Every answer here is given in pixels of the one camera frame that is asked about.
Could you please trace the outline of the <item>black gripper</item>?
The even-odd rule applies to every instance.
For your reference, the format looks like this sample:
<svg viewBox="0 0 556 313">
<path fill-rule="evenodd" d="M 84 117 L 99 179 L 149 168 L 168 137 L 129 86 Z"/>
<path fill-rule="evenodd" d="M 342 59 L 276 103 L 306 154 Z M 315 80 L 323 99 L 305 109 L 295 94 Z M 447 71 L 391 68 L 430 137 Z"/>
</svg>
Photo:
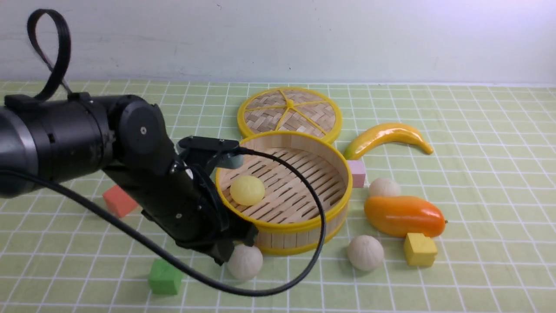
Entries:
<svg viewBox="0 0 556 313">
<path fill-rule="evenodd" d="M 191 178 L 176 159 L 162 167 L 133 168 L 115 162 L 104 172 L 143 209 L 143 215 L 181 248 L 228 262 L 236 244 L 252 247 L 256 226 L 227 208 L 207 174 Z"/>
</svg>

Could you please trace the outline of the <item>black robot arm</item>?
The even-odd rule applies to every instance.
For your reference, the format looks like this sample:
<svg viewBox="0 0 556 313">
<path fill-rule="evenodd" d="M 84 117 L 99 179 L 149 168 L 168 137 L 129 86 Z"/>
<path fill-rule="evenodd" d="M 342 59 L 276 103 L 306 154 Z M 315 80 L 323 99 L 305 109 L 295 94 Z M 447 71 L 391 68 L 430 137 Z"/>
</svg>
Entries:
<svg viewBox="0 0 556 313">
<path fill-rule="evenodd" d="M 211 173 L 238 168 L 239 143 L 169 138 L 159 105 L 137 95 L 39 103 L 8 95 L 1 108 L 1 166 L 64 183 L 103 171 L 177 246 L 228 262 L 236 244 L 253 246 L 258 230 L 221 200 Z"/>
</svg>

